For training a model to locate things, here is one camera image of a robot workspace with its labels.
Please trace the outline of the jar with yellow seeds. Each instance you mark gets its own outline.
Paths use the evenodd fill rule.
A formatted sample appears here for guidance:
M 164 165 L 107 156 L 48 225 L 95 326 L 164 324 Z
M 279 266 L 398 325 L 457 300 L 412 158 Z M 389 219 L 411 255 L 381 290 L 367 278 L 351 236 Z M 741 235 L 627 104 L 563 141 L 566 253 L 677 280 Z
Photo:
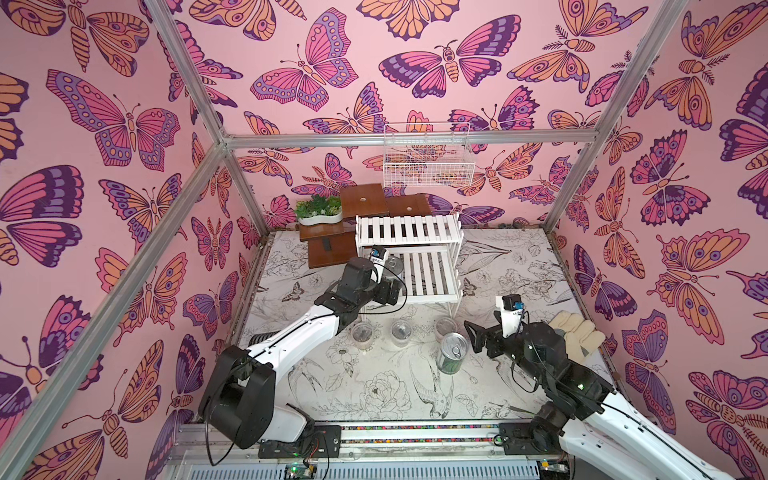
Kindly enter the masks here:
M 350 337 L 359 350 L 368 351 L 372 348 L 375 339 L 375 328 L 367 321 L 357 323 L 352 326 Z

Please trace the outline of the jar with purple seeds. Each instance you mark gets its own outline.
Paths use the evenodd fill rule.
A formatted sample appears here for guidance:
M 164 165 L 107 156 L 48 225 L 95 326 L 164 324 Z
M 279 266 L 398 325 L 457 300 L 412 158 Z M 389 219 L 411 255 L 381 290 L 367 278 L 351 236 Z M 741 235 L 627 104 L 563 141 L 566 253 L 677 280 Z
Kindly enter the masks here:
M 407 347 L 413 336 L 412 324 L 405 319 L 394 320 L 391 324 L 390 335 L 392 343 L 397 348 Z

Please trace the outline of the green watermelon can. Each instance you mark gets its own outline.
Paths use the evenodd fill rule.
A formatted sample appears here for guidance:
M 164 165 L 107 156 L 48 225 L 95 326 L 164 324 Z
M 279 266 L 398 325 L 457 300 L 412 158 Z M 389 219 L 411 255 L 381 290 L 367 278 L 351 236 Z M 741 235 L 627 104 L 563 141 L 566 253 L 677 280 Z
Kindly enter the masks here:
M 446 375 L 458 373 L 467 355 L 469 344 L 459 333 L 449 333 L 440 341 L 436 354 L 436 366 Z

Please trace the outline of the jar with red seeds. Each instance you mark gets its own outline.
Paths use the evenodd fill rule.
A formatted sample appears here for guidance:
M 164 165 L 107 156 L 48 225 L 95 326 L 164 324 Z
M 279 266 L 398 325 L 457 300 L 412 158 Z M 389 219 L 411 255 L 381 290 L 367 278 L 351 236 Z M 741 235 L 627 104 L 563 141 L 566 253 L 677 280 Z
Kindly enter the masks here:
M 457 331 L 458 326 L 451 317 L 440 317 L 434 321 L 434 334 L 438 342 L 441 342 L 447 335 Z

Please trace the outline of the silver tin can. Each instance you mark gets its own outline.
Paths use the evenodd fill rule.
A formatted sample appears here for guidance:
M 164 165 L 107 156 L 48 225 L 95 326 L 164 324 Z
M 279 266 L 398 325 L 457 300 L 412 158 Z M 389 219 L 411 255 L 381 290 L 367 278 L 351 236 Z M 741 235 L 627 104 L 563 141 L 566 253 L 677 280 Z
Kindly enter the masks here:
M 386 278 L 402 278 L 404 274 L 403 260 L 398 256 L 390 256 L 384 264 L 384 275 Z

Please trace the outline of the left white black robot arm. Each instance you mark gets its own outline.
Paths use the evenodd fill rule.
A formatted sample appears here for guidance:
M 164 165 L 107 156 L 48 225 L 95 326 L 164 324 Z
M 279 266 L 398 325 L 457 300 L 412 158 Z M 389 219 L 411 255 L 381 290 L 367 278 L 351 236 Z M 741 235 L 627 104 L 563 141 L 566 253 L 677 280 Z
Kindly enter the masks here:
M 310 419 L 275 403 L 276 387 L 316 347 L 351 325 L 369 303 L 395 306 L 407 298 L 404 281 L 384 274 L 381 260 L 355 257 L 341 278 L 299 319 L 269 338 L 220 354 L 201 399 L 198 415 L 240 449 L 264 441 L 294 443 Z

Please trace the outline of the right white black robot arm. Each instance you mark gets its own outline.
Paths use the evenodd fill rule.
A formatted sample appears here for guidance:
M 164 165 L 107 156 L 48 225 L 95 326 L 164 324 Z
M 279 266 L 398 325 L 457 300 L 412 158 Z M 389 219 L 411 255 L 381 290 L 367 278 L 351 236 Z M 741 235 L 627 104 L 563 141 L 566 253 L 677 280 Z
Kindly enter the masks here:
M 524 436 L 543 451 L 581 459 L 613 479 L 726 479 L 640 414 L 609 382 L 571 360 L 566 342 L 546 323 L 464 324 L 476 353 L 504 356 L 532 377 L 547 401 Z

